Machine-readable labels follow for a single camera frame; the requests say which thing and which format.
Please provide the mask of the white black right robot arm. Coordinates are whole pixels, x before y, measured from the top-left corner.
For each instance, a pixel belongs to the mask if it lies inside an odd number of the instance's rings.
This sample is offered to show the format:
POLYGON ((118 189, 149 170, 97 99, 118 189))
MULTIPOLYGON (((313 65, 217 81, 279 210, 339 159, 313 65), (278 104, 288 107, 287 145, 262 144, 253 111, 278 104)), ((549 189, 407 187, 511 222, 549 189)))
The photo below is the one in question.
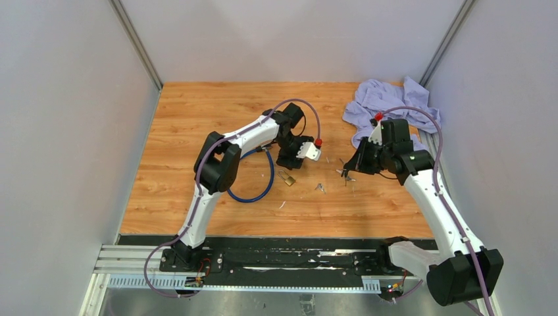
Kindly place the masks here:
POLYGON ((387 275, 404 269, 425 281, 441 306, 490 297, 503 268, 497 249, 488 249, 471 231, 442 186, 435 159, 427 150, 415 150, 405 119, 376 119, 371 135, 361 138, 355 154, 342 169, 379 174, 388 171, 410 193, 430 227, 438 254, 430 253, 402 236, 384 240, 376 266, 387 275))

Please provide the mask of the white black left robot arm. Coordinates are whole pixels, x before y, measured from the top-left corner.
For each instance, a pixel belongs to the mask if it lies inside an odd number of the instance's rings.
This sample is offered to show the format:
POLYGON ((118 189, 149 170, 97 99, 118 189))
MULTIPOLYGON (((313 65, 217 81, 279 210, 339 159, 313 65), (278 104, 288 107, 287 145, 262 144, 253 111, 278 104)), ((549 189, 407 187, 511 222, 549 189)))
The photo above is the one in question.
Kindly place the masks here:
POLYGON ((300 103, 302 99, 287 99, 238 130, 207 136, 193 168, 195 187, 188 214, 177 236, 168 242, 184 271, 200 267, 209 221, 221 195, 235 182, 242 155, 260 145, 276 143, 280 150, 275 164, 280 167, 300 169, 304 161, 318 160, 320 136, 292 132, 305 116, 300 103))

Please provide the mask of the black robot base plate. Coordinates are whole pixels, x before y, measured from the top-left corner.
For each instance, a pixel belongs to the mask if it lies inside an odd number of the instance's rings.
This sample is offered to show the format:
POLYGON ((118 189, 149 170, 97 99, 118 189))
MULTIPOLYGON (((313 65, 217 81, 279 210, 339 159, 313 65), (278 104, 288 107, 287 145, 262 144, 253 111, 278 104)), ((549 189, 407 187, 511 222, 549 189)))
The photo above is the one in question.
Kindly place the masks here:
POLYGON ((117 245, 149 257, 142 266, 158 289, 179 293, 400 293, 418 278, 380 260, 377 238, 208 237, 187 263, 170 236, 122 235, 117 245))

